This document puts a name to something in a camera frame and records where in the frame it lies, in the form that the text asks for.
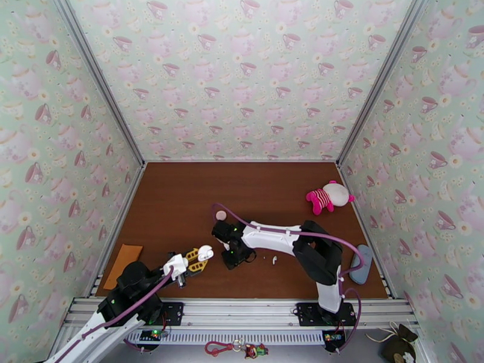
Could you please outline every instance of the blue foam pad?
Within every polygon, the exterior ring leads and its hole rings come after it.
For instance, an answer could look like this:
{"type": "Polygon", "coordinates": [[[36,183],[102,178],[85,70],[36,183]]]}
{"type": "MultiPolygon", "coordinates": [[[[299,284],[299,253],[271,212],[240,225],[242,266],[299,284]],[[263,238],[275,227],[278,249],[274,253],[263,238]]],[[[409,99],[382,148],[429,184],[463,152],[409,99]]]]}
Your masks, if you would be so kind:
{"type": "MultiPolygon", "coordinates": [[[[356,284],[361,285],[367,282],[368,274],[370,273],[370,266],[371,266],[371,261],[373,259],[373,254],[371,252],[371,249],[364,244],[360,244],[358,247],[356,247],[356,249],[359,250],[361,255],[363,256],[365,265],[359,270],[351,271],[350,278],[356,284]]],[[[359,257],[355,254],[352,261],[352,267],[356,267],[357,265],[359,265],[359,257]]]]}

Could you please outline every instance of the floral wallpaper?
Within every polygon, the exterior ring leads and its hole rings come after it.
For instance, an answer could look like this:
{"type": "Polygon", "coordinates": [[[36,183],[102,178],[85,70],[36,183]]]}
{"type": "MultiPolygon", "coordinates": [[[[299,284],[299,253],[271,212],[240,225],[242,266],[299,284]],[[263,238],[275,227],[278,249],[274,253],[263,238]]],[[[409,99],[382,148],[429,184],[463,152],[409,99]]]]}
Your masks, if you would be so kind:
{"type": "Polygon", "coordinates": [[[47,357],[137,170],[50,0],[0,0],[0,362],[47,357]]]}
{"type": "Polygon", "coordinates": [[[70,0],[146,160],[334,160],[411,0],[70,0]]]}
{"type": "Polygon", "coordinates": [[[484,362],[484,0],[431,0],[344,162],[439,362],[484,362]]]}

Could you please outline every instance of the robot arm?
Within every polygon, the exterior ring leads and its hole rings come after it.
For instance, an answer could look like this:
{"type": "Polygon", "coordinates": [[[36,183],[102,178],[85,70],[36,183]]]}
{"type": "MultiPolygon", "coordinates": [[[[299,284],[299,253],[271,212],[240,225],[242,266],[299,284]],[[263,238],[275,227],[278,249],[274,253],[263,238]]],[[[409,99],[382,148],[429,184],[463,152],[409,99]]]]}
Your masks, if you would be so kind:
{"type": "Polygon", "coordinates": [[[214,252],[210,246],[202,246],[171,255],[165,265],[151,271],[139,261],[127,265],[116,288],[99,304],[81,331],[46,362],[101,361],[133,330],[158,319],[163,303],[156,291],[174,282],[184,287],[186,277],[202,272],[214,252]]]}
{"type": "Polygon", "coordinates": [[[255,221],[249,224],[229,224],[221,220],[216,222],[212,235],[225,247],[222,258],[227,268],[233,269],[255,257],[256,248],[292,255],[316,282],[319,306],[332,314],[338,313],[342,301],[339,282],[341,244],[317,235],[327,235],[327,232],[314,221],[291,227],[269,226],[255,221]]]}

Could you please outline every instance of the pink plush toy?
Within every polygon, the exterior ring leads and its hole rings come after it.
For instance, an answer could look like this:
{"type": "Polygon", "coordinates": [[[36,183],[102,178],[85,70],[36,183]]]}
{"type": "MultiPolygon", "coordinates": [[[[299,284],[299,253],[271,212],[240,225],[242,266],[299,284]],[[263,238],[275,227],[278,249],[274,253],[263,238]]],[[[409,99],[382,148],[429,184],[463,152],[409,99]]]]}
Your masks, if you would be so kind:
{"type": "Polygon", "coordinates": [[[306,201],[313,203],[313,214],[315,215],[320,215],[325,207],[329,212],[333,212],[335,206],[341,207],[354,200],[355,196],[350,195],[348,189],[335,180],[330,181],[322,189],[315,189],[306,195],[306,201]]]}

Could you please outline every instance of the wooden floor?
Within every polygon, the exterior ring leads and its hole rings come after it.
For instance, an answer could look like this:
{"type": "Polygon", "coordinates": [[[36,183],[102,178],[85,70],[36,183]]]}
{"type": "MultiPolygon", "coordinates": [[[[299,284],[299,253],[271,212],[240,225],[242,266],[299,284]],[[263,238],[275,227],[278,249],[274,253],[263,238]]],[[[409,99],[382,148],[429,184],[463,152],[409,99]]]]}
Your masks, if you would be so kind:
{"type": "MultiPolygon", "coordinates": [[[[223,203],[240,217],[262,224],[292,226],[316,220],[329,234],[354,245],[366,244],[352,207],[336,208],[314,216],[308,191],[341,182],[332,163],[150,163],[145,171],[101,286],[111,270],[121,244],[142,245],[140,260],[150,269],[164,264],[168,252],[186,252],[209,244],[215,256],[203,273],[173,285],[160,296],[175,298],[317,298],[312,281],[294,257],[271,250],[257,250],[251,264],[228,271],[222,262],[222,245],[211,236],[211,205],[223,203]],[[272,265],[273,256],[278,259],[272,265]]],[[[342,270],[349,268],[353,252],[344,247],[342,270]]],[[[348,278],[363,298],[386,298],[372,264],[366,284],[348,278]]],[[[98,295],[108,291],[102,287],[98,295]]]]}

